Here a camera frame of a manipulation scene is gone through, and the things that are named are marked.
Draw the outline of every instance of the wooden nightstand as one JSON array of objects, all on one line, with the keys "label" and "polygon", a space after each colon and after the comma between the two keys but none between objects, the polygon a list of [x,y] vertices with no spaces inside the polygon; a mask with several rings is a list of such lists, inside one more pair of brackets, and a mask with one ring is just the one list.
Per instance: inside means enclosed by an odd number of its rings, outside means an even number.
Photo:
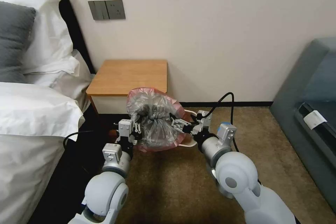
[{"label": "wooden nightstand", "polygon": [[99,114],[126,114],[130,90],[140,87],[167,92],[166,60],[105,60],[87,88]]}]

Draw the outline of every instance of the gray pillow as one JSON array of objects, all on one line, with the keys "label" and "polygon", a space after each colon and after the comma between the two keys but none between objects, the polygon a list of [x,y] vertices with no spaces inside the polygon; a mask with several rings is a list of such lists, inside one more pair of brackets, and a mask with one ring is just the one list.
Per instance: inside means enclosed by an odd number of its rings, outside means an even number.
[{"label": "gray pillow", "polygon": [[26,83],[21,73],[21,57],[35,14],[34,8],[0,2],[0,82]]}]

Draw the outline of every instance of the light switch panel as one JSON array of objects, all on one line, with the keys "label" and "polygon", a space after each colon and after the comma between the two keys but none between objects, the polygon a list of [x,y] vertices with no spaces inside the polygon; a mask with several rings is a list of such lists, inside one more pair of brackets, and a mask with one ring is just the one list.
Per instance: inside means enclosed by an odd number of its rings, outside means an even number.
[{"label": "light switch panel", "polygon": [[89,1],[94,20],[126,19],[122,0]]},{"label": "light switch panel", "polygon": [[122,0],[105,1],[110,19],[126,19]]}]

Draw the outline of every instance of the cable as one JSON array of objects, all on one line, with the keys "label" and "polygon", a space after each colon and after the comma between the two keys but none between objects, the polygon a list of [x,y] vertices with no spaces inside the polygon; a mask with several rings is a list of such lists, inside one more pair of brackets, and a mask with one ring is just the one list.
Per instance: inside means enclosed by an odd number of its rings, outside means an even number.
[{"label": "cable", "polygon": [[189,112],[191,114],[194,114],[195,116],[197,116],[197,113],[195,111],[191,111],[191,110],[184,110],[185,112]]},{"label": "cable", "polygon": [[77,135],[77,134],[80,134],[80,133],[88,133],[88,132],[93,132],[93,131],[78,131],[78,132],[75,132],[75,133],[71,133],[70,135],[66,136],[63,140],[63,148],[65,149],[66,148],[66,141],[68,140],[69,137],[73,136],[73,135]]},{"label": "cable", "polygon": [[[205,116],[202,116],[200,119],[208,117],[220,105],[221,101],[224,100],[228,95],[231,95],[231,97],[232,97],[231,113],[230,113],[230,123],[233,125],[233,108],[234,108],[234,102],[235,102],[234,101],[235,100],[235,95],[232,92],[228,92],[225,95],[223,95],[222,98],[220,98],[218,100],[218,102],[216,103],[216,105],[214,107],[212,107],[212,109],[209,111],[209,113],[206,114]],[[235,138],[233,138],[232,141],[233,141],[233,145],[234,145],[234,148],[236,149],[236,151],[240,152],[239,149],[238,149],[238,146],[236,144]]]}]

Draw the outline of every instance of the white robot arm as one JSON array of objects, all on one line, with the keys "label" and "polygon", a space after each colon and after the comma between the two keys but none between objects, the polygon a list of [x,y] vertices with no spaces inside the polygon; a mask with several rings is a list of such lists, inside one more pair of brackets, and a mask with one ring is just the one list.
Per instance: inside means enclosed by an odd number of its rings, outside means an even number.
[{"label": "white robot arm", "polygon": [[[246,155],[232,152],[231,142],[236,127],[222,123],[217,134],[208,131],[211,115],[190,123],[171,115],[172,126],[189,133],[198,143],[207,161],[207,169],[224,196],[235,198],[245,213],[247,224],[299,224],[282,199],[271,189],[259,184],[256,166]],[[125,177],[132,158],[132,148],[141,139],[140,125],[131,120],[119,122],[118,144],[106,144],[103,149],[103,172],[93,177],[85,190],[82,214],[70,224],[115,223],[125,203],[128,187]]]}]

